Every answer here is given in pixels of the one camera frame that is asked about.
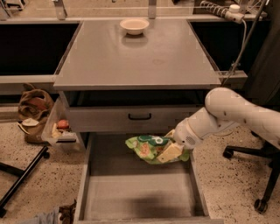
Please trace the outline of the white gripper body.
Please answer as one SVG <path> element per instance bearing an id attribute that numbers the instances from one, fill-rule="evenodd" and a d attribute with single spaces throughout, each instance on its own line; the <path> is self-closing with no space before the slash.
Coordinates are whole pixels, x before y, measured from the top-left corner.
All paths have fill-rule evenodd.
<path id="1" fill-rule="evenodd" d="M 193 132 L 188 119 L 184 119 L 176 126 L 173 139 L 188 150 L 192 150 L 202 143 L 202 140 Z"/>

